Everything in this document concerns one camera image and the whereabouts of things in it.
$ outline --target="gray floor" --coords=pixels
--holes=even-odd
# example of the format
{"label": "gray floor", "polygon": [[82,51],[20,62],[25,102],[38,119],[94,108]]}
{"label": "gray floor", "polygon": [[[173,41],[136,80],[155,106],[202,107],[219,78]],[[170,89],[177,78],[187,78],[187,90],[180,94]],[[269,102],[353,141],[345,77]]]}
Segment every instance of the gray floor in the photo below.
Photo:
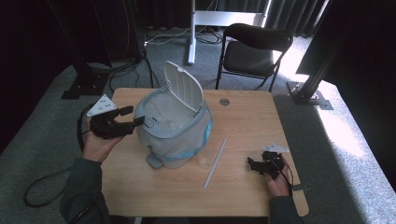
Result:
{"label": "gray floor", "polygon": [[[334,110],[295,105],[289,96],[287,81],[307,79],[307,76],[295,75],[295,71],[309,41],[295,39],[273,89],[276,108],[305,185],[310,212],[304,217],[304,223],[396,223],[395,192],[336,87],[326,82],[319,87]],[[195,64],[189,66],[186,65],[187,43],[188,39],[176,39],[147,46],[148,58],[160,85],[165,84],[163,63],[171,61],[185,67],[204,89],[214,89],[220,45],[198,42]],[[114,78],[112,86],[148,88],[148,73],[147,66],[141,63],[136,72]],[[23,203],[22,195],[32,181],[68,167],[80,155],[76,120],[80,111],[96,102],[98,97],[61,100],[75,76],[71,66],[57,76],[1,155],[0,223],[63,223],[58,201],[42,208],[31,208]],[[255,90],[260,83],[252,78],[224,76],[220,88]],[[261,90],[267,90],[268,85],[269,82]],[[105,93],[112,95],[109,87]],[[66,176],[34,187],[29,199],[35,203],[46,201],[59,192]]]}

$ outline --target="black cable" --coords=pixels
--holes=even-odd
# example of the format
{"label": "black cable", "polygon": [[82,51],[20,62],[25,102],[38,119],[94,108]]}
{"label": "black cable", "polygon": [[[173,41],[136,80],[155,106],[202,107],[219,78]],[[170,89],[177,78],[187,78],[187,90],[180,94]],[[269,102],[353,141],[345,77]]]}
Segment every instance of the black cable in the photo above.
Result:
{"label": "black cable", "polygon": [[146,61],[146,64],[148,65],[149,80],[150,80],[151,88],[154,88],[154,83],[153,83],[153,80],[152,80],[153,77],[155,78],[155,80],[157,82],[157,85],[159,87],[161,87],[160,82],[158,81],[157,75],[155,75],[154,71],[151,68],[151,64],[149,62],[148,53],[146,52],[146,49],[144,49],[144,54],[143,55],[144,55],[144,60]]}
{"label": "black cable", "polygon": [[99,196],[100,196],[100,192],[102,190],[100,189],[99,192],[95,195],[95,197],[90,201],[90,203],[87,204],[87,206],[85,206],[84,209],[81,210],[81,212],[78,213],[78,215],[76,215],[75,217],[73,217],[73,219],[68,222],[68,224],[74,224],[77,223],[82,217],[84,217],[84,215],[90,211],[90,209],[92,208],[92,206],[96,203],[96,201],[98,200]]}
{"label": "black cable", "polygon": [[56,176],[56,175],[61,175],[61,174],[65,173],[65,172],[70,171],[71,168],[72,168],[72,167],[68,167],[68,168],[66,168],[66,169],[64,169],[64,170],[62,170],[62,171],[58,171],[58,172],[56,172],[56,173],[54,173],[54,174],[51,174],[51,175],[45,175],[45,176],[43,176],[43,177],[38,178],[37,180],[35,180],[33,183],[31,183],[31,184],[29,185],[29,187],[27,187],[27,189],[26,189],[25,192],[23,193],[23,202],[24,202],[26,205],[28,205],[29,207],[43,207],[43,206],[46,206],[46,205],[48,205],[48,204],[50,204],[50,203],[55,202],[55,201],[56,201],[59,197],[61,197],[61,195],[64,193],[64,189],[62,189],[62,191],[61,191],[59,194],[57,194],[55,197],[53,197],[52,199],[50,199],[49,201],[47,201],[47,202],[45,202],[45,203],[30,203],[29,200],[28,200],[29,191],[30,191],[30,189],[31,189],[35,184],[37,184],[38,182],[40,182],[40,181],[42,181],[42,180],[45,180],[45,179],[47,179],[47,178],[54,177],[54,176]]}
{"label": "black cable", "polygon": [[84,115],[87,113],[89,109],[91,109],[95,104],[90,104],[87,105],[79,114],[78,120],[77,120],[77,140],[78,140],[78,145],[81,151],[84,149],[84,140],[82,139],[82,119],[84,118]]}
{"label": "black cable", "polygon": [[[81,129],[82,129],[82,118],[84,117],[84,114],[85,114],[91,107],[93,107],[93,106],[94,106],[94,104],[90,104],[90,105],[86,106],[86,107],[82,110],[82,112],[81,112],[81,114],[80,114],[80,116],[79,116],[79,118],[78,118],[78,125],[77,125],[77,126],[78,126],[78,129],[77,129],[77,134],[78,134],[78,144],[79,144],[79,147],[81,148],[81,150],[84,148],[84,143],[83,143],[83,139],[82,139],[82,131],[81,131]],[[56,172],[56,173],[53,173],[53,174],[50,174],[50,175],[45,175],[45,176],[43,176],[43,177],[38,178],[38,179],[35,180],[34,182],[32,182],[32,183],[27,187],[27,189],[25,190],[25,192],[23,193],[23,202],[24,202],[26,205],[30,206],[30,207],[43,207],[43,206],[46,206],[46,205],[48,205],[48,204],[50,204],[50,203],[55,202],[55,201],[56,201],[59,197],[61,197],[61,195],[64,193],[64,189],[62,189],[60,193],[58,193],[55,197],[53,197],[52,199],[48,200],[48,201],[45,202],[45,203],[31,203],[31,202],[29,202],[29,200],[28,200],[28,195],[29,195],[29,192],[30,192],[31,188],[32,188],[33,186],[35,186],[38,182],[43,181],[43,180],[46,180],[46,179],[51,178],[51,177],[55,177],[56,175],[61,175],[61,174],[63,174],[63,173],[66,173],[66,172],[70,171],[71,168],[72,168],[72,167],[68,167],[68,168],[63,169],[63,170],[61,170],[61,171],[58,171],[58,172]]]}

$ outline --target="white triangle marker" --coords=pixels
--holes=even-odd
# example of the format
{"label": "white triangle marker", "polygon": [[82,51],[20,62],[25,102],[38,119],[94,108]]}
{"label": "white triangle marker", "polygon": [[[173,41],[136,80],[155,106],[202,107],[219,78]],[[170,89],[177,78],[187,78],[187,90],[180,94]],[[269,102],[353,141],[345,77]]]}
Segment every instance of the white triangle marker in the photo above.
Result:
{"label": "white triangle marker", "polygon": [[98,102],[88,111],[87,117],[104,114],[116,110],[117,106],[104,94]]}

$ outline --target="wooden table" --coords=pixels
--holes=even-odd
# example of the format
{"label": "wooden table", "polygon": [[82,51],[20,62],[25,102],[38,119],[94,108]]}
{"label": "wooden table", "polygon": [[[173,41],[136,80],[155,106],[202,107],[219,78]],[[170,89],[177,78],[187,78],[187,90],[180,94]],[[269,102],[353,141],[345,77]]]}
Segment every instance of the wooden table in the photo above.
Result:
{"label": "wooden table", "polygon": [[[152,89],[117,89],[118,107],[136,106]],[[193,157],[182,167],[152,169],[149,151],[136,134],[127,135],[103,163],[103,193],[110,214],[127,217],[268,217],[269,194],[263,176],[250,171],[247,157],[261,160],[262,147],[288,147],[271,93],[267,91],[204,91],[213,130],[206,149],[218,151],[228,139],[207,189],[209,169]],[[226,98],[229,105],[221,105]],[[131,120],[130,115],[118,121]],[[300,184],[290,153],[283,154]],[[302,190],[294,192],[299,215],[308,213]]]}

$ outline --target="metal stand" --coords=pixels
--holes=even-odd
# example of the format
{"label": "metal stand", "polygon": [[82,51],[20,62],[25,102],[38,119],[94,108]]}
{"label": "metal stand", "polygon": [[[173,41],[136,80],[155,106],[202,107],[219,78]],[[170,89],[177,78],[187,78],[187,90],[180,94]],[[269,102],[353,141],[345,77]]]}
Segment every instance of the metal stand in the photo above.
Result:
{"label": "metal stand", "polygon": [[322,110],[333,110],[329,100],[325,100],[320,91],[316,90],[310,99],[304,98],[301,91],[303,82],[287,82],[289,93],[294,103],[297,105],[318,105]]}
{"label": "metal stand", "polygon": [[64,91],[62,99],[77,100],[80,95],[102,95],[107,84],[109,74],[92,75],[94,76],[94,79],[90,84],[82,84],[83,82],[80,80],[81,76],[78,75],[70,90]]}

